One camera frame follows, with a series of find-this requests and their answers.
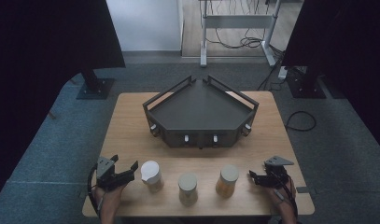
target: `gray carpet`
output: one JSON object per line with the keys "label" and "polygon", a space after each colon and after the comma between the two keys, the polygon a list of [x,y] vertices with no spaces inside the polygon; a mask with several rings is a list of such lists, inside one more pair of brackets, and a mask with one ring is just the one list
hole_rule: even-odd
{"label": "gray carpet", "polygon": [[[254,91],[269,74],[266,63],[128,63],[96,70],[115,78],[106,100],[76,100],[80,75],[67,82],[0,194],[0,223],[98,223],[81,213],[88,172],[97,160],[115,103],[122,92],[162,91],[187,76],[212,75],[240,91]],[[277,71],[271,80],[276,81]],[[316,212],[302,223],[380,223],[380,146],[345,99],[293,99],[286,83],[273,91],[286,122],[311,113],[310,132],[288,130]],[[312,120],[294,117],[290,126]]]}

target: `jar lid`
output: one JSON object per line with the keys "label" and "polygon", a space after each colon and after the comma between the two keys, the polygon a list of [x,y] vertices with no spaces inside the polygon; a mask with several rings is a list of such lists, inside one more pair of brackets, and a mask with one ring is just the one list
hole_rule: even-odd
{"label": "jar lid", "polygon": [[185,173],[178,179],[178,186],[185,191],[191,191],[196,188],[196,175],[193,173]]}
{"label": "jar lid", "polygon": [[225,165],[221,169],[221,177],[229,184],[233,184],[239,177],[239,170],[234,165]]}
{"label": "jar lid", "polygon": [[146,161],[141,166],[141,178],[149,184],[157,182],[160,178],[160,165],[155,161]]}

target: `wooden table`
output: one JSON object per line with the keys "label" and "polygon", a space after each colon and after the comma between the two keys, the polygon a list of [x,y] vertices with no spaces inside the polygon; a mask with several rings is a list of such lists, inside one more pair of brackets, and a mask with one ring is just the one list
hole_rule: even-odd
{"label": "wooden table", "polygon": [[[153,137],[142,104],[155,92],[122,93],[117,101],[101,156],[111,158],[118,154],[116,173],[126,171],[139,161],[135,180],[129,183],[121,196],[117,216],[122,217],[191,217],[191,216],[265,216],[276,214],[262,187],[248,177],[248,170],[265,175],[263,162],[274,155],[293,161],[286,166],[295,186],[306,187],[300,166],[291,147],[282,119],[268,91],[244,92],[260,103],[252,132],[242,137],[233,147],[169,148],[160,137]],[[146,161],[156,161],[161,168],[164,187],[157,193],[148,191],[141,180],[140,167]],[[215,186],[220,169],[233,164],[239,169],[235,192],[229,199],[216,194]],[[187,207],[178,199],[177,181],[180,175],[193,172],[198,179],[198,201]],[[309,193],[297,193],[300,215],[315,211]],[[87,217],[96,214],[89,199],[82,212]]]}

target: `black tray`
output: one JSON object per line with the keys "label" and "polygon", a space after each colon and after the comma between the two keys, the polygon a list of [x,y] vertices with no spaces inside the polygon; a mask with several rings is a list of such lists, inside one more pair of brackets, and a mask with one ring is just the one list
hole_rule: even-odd
{"label": "black tray", "polygon": [[[178,90],[148,109],[173,89]],[[254,106],[248,107],[226,91],[234,92]],[[247,136],[258,105],[211,76],[203,80],[187,77],[143,103],[154,136],[161,135],[170,147],[199,148],[231,147],[240,135]]]}

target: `metal stand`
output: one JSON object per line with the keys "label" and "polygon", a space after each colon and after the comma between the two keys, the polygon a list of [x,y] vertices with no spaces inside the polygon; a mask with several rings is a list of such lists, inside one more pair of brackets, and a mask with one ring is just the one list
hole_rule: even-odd
{"label": "metal stand", "polygon": [[326,95],[317,82],[317,74],[317,70],[306,71],[306,74],[304,74],[292,68],[286,77],[292,96],[294,98],[325,99]]}
{"label": "metal stand", "polygon": [[214,16],[207,15],[207,0],[204,1],[204,12],[202,15],[203,34],[201,42],[201,67],[207,67],[207,50],[206,50],[206,29],[207,28],[229,28],[229,29],[268,29],[264,40],[261,42],[262,49],[272,67],[276,64],[273,52],[269,47],[274,26],[277,21],[277,14],[280,9],[280,0],[277,0],[273,15],[224,15]]}
{"label": "metal stand", "polygon": [[114,78],[97,78],[92,69],[81,72],[85,83],[77,95],[78,100],[105,100],[110,93]]}

